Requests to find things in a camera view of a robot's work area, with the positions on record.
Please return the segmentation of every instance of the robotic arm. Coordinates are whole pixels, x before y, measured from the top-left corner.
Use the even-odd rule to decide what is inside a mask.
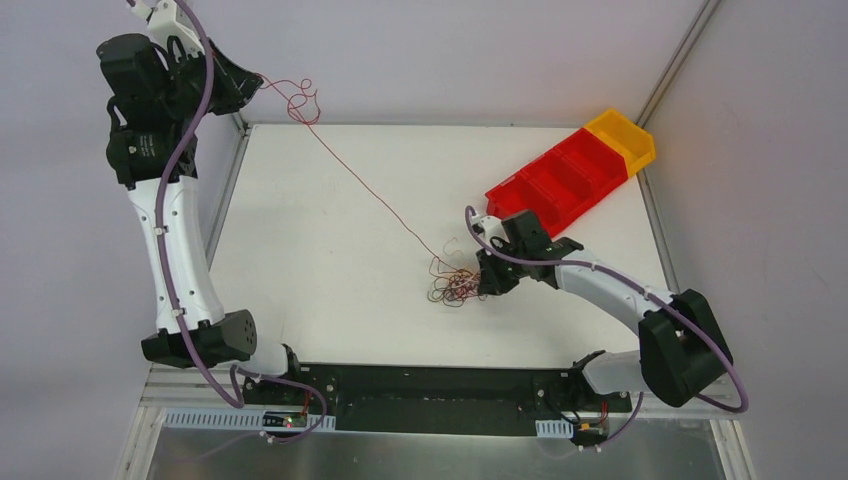
[[[507,239],[495,235],[500,227]],[[569,238],[552,241],[531,211],[520,212],[502,222],[491,216],[474,216],[471,228],[478,239],[492,245],[477,252],[479,293],[503,295],[517,286],[521,278],[530,277],[585,298],[639,337],[638,351],[600,351],[577,362],[575,367],[582,371],[594,393],[651,391],[668,405],[680,407],[725,372],[709,346],[652,301],[651,296],[682,313],[732,363],[709,303],[700,293],[686,290],[673,294],[619,274]],[[512,262],[504,257],[528,261]]]
[[[210,41],[205,52],[185,13],[172,0],[155,9],[136,2],[132,11],[147,21],[156,40],[126,34],[97,48],[100,68],[114,92],[107,111],[111,131],[106,155],[118,183],[127,188],[147,245],[156,285],[157,333],[141,342],[145,358],[179,368],[194,366],[176,320],[181,314],[206,367],[227,361],[250,370],[280,375],[287,371],[287,352],[257,334],[247,310],[225,313],[215,294],[203,255],[198,223],[195,168],[197,138],[192,136],[168,178],[164,193],[164,226],[157,226],[157,193],[161,177],[177,144],[201,103],[206,82],[205,55],[214,58],[212,94],[206,113],[234,113],[244,107],[262,79],[224,56]],[[164,235],[170,255],[163,261],[158,241]],[[163,264],[173,278],[178,310],[168,298]]]

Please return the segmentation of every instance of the red string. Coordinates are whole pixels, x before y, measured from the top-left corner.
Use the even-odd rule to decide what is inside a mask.
[[[259,74],[259,76],[261,76],[262,79],[265,81],[265,85],[259,87],[261,90],[273,88],[277,91],[277,93],[280,94],[281,97],[286,99],[286,113],[288,114],[289,118],[291,118],[297,123],[305,125],[306,128],[309,129],[309,132],[312,134],[312,136],[314,136],[315,139],[318,140],[319,143],[321,143],[321,145],[327,150],[327,152],[329,152],[330,155],[332,155],[333,158],[335,158],[336,161],[338,161],[339,164],[344,167],[345,170],[348,171],[348,173],[353,175],[353,178],[355,178],[356,181],[358,181],[363,187],[365,187],[366,190],[368,190],[368,193],[370,193],[374,198],[376,198],[380,203],[382,203],[383,206],[386,207],[386,209],[391,212],[392,215],[394,215],[397,221],[400,222],[403,228],[412,236],[414,236],[418,240],[418,243],[420,243],[421,246],[423,246],[430,253],[430,255],[432,255],[436,260],[438,260],[439,263],[442,263],[456,270],[456,267],[453,267],[450,264],[446,263],[436,254],[436,252],[433,251],[433,249],[428,247],[427,244],[424,242],[424,239],[422,239],[420,235],[418,235],[414,230],[412,230],[412,228],[409,227],[409,225],[406,224],[400,214],[398,214],[395,209],[391,207],[391,205],[389,205],[385,200],[383,200],[383,198],[380,197],[377,192],[375,192],[370,186],[368,186],[368,184],[365,183],[365,180],[363,180],[359,175],[357,175],[356,172],[354,172],[353,169],[350,168],[350,166],[348,166],[348,164],[345,163],[345,161],[342,160],[336,154],[336,152],[334,152],[333,149],[330,148],[329,145],[327,145],[324,139],[322,139],[321,136],[315,132],[315,130],[312,128],[312,125],[318,123],[318,120],[321,118],[321,107],[318,105],[318,90],[313,90],[310,93],[310,90],[312,89],[311,79],[304,78],[300,81],[300,83],[295,83],[291,80],[272,81],[271,79],[262,74]],[[277,85],[280,84],[293,86],[297,90],[297,93],[291,96],[286,95],[282,90],[277,87]],[[315,116],[311,118],[306,118],[303,113],[301,113],[300,109],[307,106],[310,101],[315,105]]]

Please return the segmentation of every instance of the red plastic tray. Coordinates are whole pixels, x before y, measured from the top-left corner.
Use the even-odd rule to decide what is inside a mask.
[[[486,192],[489,215],[533,210],[551,236],[627,180],[624,158],[581,128]]]

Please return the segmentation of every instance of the yellow bin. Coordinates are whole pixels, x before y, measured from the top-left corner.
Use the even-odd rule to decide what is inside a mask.
[[[654,137],[615,109],[602,113],[584,128],[624,157],[628,177],[657,158]]]

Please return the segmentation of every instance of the white tabletop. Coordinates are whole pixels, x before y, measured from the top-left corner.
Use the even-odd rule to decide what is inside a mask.
[[[476,267],[465,205],[572,129],[317,126],[370,186],[451,261]],[[605,262],[665,285],[635,178],[564,233]],[[302,361],[563,367],[636,337],[587,301],[530,279],[450,308],[427,300],[431,257],[299,125],[253,128],[212,265],[224,308]]]

